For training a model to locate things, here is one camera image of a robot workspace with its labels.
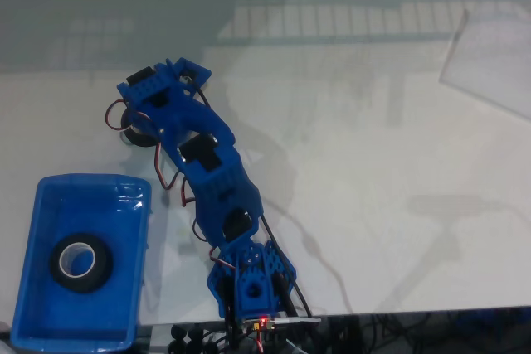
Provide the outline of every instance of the cable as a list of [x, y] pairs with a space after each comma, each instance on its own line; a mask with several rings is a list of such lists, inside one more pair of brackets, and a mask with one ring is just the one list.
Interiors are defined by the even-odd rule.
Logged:
[[167, 190], [171, 190], [172, 189], [173, 184], [175, 184], [175, 181], [177, 180], [177, 176], [178, 176], [178, 174], [181, 171], [177, 170], [177, 173], [175, 173], [175, 175], [173, 176], [172, 181], [169, 184], [166, 183], [166, 180], [164, 180], [164, 175], [161, 172], [160, 166], [158, 164], [158, 157], [160, 156], [160, 148], [161, 148], [161, 146], [162, 146], [162, 144], [160, 142], [158, 142], [157, 143], [157, 147], [155, 148], [155, 159], [154, 159], [155, 172], [157, 172], [157, 176], [158, 176], [158, 180], [160, 181], [160, 185], [163, 186], [163, 188], [167, 191]]
[[321, 318], [282, 317], [282, 318], [275, 318], [272, 322], [275, 325], [286, 325], [289, 323], [300, 323], [300, 322], [319, 323], [321, 322]]
[[367, 350], [367, 354], [371, 354], [371, 352], [374, 351], [374, 347], [376, 346], [376, 335], [377, 335], [377, 328], [376, 328], [376, 317], [371, 315], [371, 324], [373, 325], [373, 341], [371, 342], [371, 346]]
[[[246, 337], [249, 337], [249, 335], [251, 335], [252, 333], [256, 332], [254, 329], [249, 331], [249, 332], [246, 332], [244, 333], [243, 335], [240, 335], [238, 338], [237, 338], [237, 341], [238, 342], [241, 342], [243, 339], [245, 339]], [[222, 349], [220, 349], [220, 354], [225, 352], [227, 349], [229, 348], [229, 345], [225, 345]]]
[[[114, 108], [115, 105], [117, 105], [118, 103], [124, 103], [125, 104], [125, 100], [124, 99], [117, 99], [114, 103], [112, 103], [111, 105], [109, 105], [109, 108], [107, 108], [107, 110], [105, 111], [105, 123], [107, 124], [107, 126], [109, 126], [111, 129], [117, 131], [117, 132], [124, 132], [125, 130], [127, 129], [130, 129], [133, 127], [133, 124], [130, 124], [129, 126], [127, 126], [126, 128], [116, 128], [115, 126], [112, 126], [109, 122], [109, 115], [110, 115], [110, 111]], [[151, 120], [151, 118], [145, 114], [144, 112], [139, 112], [139, 111], [136, 111], [137, 114], [139, 114], [140, 116], [146, 118], [147, 120]], [[179, 170], [177, 170], [177, 173], [175, 173], [175, 175], [173, 176], [172, 178], [172, 181], [167, 184], [166, 183], [166, 180], [164, 179], [164, 175], [163, 173], [161, 172], [160, 170], [160, 166], [158, 164], [158, 159], [160, 158], [160, 149], [162, 147], [162, 144], [160, 142], [157, 143], [157, 147], [155, 148], [155, 159], [154, 159], [154, 166], [155, 166], [155, 172], [157, 172], [157, 176], [158, 176], [158, 180], [160, 181], [160, 184], [161, 186], [163, 186], [163, 188], [165, 190], [171, 190], [173, 185], [175, 184], [175, 181], [177, 180], [177, 176], [178, 174], [180, 173]]]
[[211, 108], [210, 104], [208, 103], [208, 100], [207, 100], [207, 97], [205, 96], [205, 94], [202, 92], [201, 88], [199, 87], [199, 85], [196, 85], [195, 83], [192, 83], [193, 85], [193, 88], [197, 91], [197, 93], [199, 94], [199, 97], [201, 97], [202, 99], [202, 102], [205, 103], [205, 105], [208, 107], [208, 108]]
[[[110, 111], [114, 108], [115, 105], [117, 105], [118, 103], [124, 103], [125, 104], [125, 100], [124, 99], [117, 99], [113, 104], [109, 105], [109, 108], [107, 108], [107, 110], [105, 111], [105, 123], [107, 124], [107, 126], [109, 126], [111, 129], [113, 130], [116, 130], [117, 132], [124, 132], [125, 130], [127, 129], [130, 129], [133, 127], [133, 124], [130, 124], [128, 127], [126, 128], [116, 128], [115, 126], [112, 126], [109, 122], [109, 115], [110, 115]], [[151, 118], [146, 115], [144, 112], [140, 112], [140, 111], [136, 111], [136, 113], [144, 118], [146, 118], [147, 120], [151, 120]]]
[[256, 334], [256, 345], [258, 346], [258, 352], [264, 354], [264, 347], [262, 346], [262, 337], [260, 331]]
[[302, 348], [300, 347], [297, 347], [290, 339], [285, 339], [285, 342], [288, 343], [290, 346], [292, 346], [295, 350], [297, 350], [298, 352], [302, 353], [302, 354], [308, 354], [307, 352], [305, 352]]
[[219, 344], [220, 342], [223, 342], [226, 339], [227, 339], [227, 335], [222, 336], [219, 339], [217, 339], [216, 341], [214, 341], [214, 344]]
[[218, 331], [208, 331], [208, 332], [205, 332], [203, 335], [202, 335], [202, 338], [204, 339], [205, 337], [207, 336], [210, 336], [212, 335], [213, 333], [217, 333]]
[[420, 340], [419, 342], [415, 342], [415, 344], [413, 345], [412, 354], [422, 354], [423, 351], [424, 344], [422, 343], [422, 340]]
[[188, 179], [185, 176], [183, 179], [183, 184], [181, 184], [181, 205], [183, 205], [183, 207], [186, 207], [187, 203], [196, 201], [196, 198], [186, 198], [184, 195], [184, 185], [186, 184], [187, 181]]
[[299, 285], [297, 284], [297, 281], [295, 281], [295, 278], [293, 276], [293, 273], [291, 272], [291, 269], [286, 261], [286, 257], [282, 249], [279, 247], [278, 242], [275, 239], [275, 236], [273, 235], [273, 231], [271, 231], [271, 228], [267, 224], [266, 218], [262, 215], [260, 216], [262, 219], [262, 223], [264, 223], [264, 227], [267, 230], [267, 234], [269, 234], [269, 237], [271, 238], [271, 243], [275, 247], [276, 251], [279, 253], [280, 261], [282, 262], [282, 265], [284, 265], [285, 272], [288, 274], [288, 277], [290, 277], [291, 283], [293, 284], [293, 287], [295, 288], [295, 292], [297, 292], [297, 295], [299, 296], [300, 302], [302, 302], [302, 305], [304, 306], [304, 310], [308, 314], [309, 318], [312, 318], [312, 312], [309, 309], [308, 304], [306, 303], [306, 299], [304, 298], [304, 295], [300, 291]]
[[199, 87], [199, 85], [197, 85], [190, 76], [181, 76], [182, 78], [186, 79], [188, 83], [190, 83], [192, 85], [192, 87], [197, 91], [197, 93], [199, 94], [199, 97], [201, 97], [202, 99], [202, 102], [208, 107], [208, 108], [212, 108], [210, 106], [210, 104], [208, 103], [208, 100], [207, 100], [207, 97], [205, 96], [205, 94], [202, 92], [201, 88]]
[[196, 236], [196, 238], [198, 238], [199, 240], [203, 241], [203, 242], [208, 242], [205, 238], [202, 238], [199, 236], [199, 234], [197, 233], [196, 231], [196, 224], [197, 224], [197, 220], [193, 220], [193, 224], [192, 224], [192, 232], [193, 234]]
[[254, 337], [249, 337], [249, 336], [247, 337], [256, 343], [256, 348], [258, 349], [258, 352], [260, 354], [264, 354], [264, 347], [262, 346], [262, 342], [260, 341], [260, 338], [255, 339]]
[[404, 337], [406, 341], [411, 345], [411, 336], [409, 334], [412, 330], [419, 327], [424, 327], [431, 317], [431, 313], [426, 314], [426, 316], [419, 322], [413, 323], [409, 327], [404, 327], [400, 321], [394, 316], [384, 315], [380, 318], [376, 316], [378, 321], [382, 324], [382, 338], [386, 337], [386, 329], [395, 337]]
[[210, 249], [210, 252], [208, 252], [208, 256], [210, 257], [210, 260], [216, 262], [216, 263], [219, 263], [221, 265], [226, 265], [229, 269], [232, 269], [234, 271], [236, 271], [236, 267], [234, 267], [232, 264], [229, 264], [227, 263], [225, 260], [221, 260], [221, 259], [218, 259], [214, 256], [212, 256], [212, 253], [214, 252], [216, 248], [212, 248]]

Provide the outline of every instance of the robotic arm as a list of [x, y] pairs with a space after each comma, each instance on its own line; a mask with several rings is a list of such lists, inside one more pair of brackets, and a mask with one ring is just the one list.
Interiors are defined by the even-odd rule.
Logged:
[[[238, 326], [245, 320], [271, 319], [280, 311], [297, 316], [290, 300], [294, 286], [311, 313], [296, 286], [295, 268], [263, 218], [260, 193], [234, 148], [234, 135], [202, 94], [211, 74], [183, 58], [175, 64], [166, 60], [131, 75], [118, 91], [129, 121], [122, 130], [135, 129], [152, 138], [158, 150], [164, 148], [190, 184], [196, 222], [208, 244], [220, 249], [207, 283], [234, 347]], [[194, 99], [195, 94], [204, 104]], [[265, 245], [251, 238], [260, 218], [271, 236]]]

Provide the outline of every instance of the blue container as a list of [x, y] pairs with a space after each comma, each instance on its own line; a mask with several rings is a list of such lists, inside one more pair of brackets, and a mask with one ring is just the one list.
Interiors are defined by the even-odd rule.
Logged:
[[[109, 174], [43, 178], [37, 187], [11, 339], [43, 352], [119, 351], [134, 341], [147, 244], [151, 186]], [[93, 293], [60, 286], [50, 274], [56, 243], [96, 235], [110, 248], [113, 271]]]

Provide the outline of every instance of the black tape roll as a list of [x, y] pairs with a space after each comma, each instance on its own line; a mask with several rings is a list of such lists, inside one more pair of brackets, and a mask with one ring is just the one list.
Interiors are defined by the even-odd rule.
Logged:
[[[82, 261], [81, 271], [74, 270], [76, 261], [78, 264]], [[59, 285], [74, 292], [89, 293], [100, 288], [109, 279], [112, 269], [109, 247], [92, 234], [68, 235], [51, 251], [51, 276]]]
[[[131, 122], [129, 120], [129, 110], [126, 109], [122, 114], [122, 119], [120, 121], [122, 129], [127, 128]], [[157, 140], [148, 134], [137, 133], [133, 129], [124, 130], [125, 137], [134, 145], [139, 147], [152, 147], [157, 145]]]

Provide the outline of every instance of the white table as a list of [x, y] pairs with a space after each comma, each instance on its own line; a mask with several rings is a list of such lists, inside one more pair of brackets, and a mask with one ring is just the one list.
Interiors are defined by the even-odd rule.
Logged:
[[2, 0], [0, 321], [35, 187], [70, 172], [152, 184], [141, 323], [217, 319], [193, 206], [103, 119], [126, 76], [180, 56], [212, 70], [316, 314], [530, 304], [531, 124], [438, 83], [464, 8], [524, 1]]

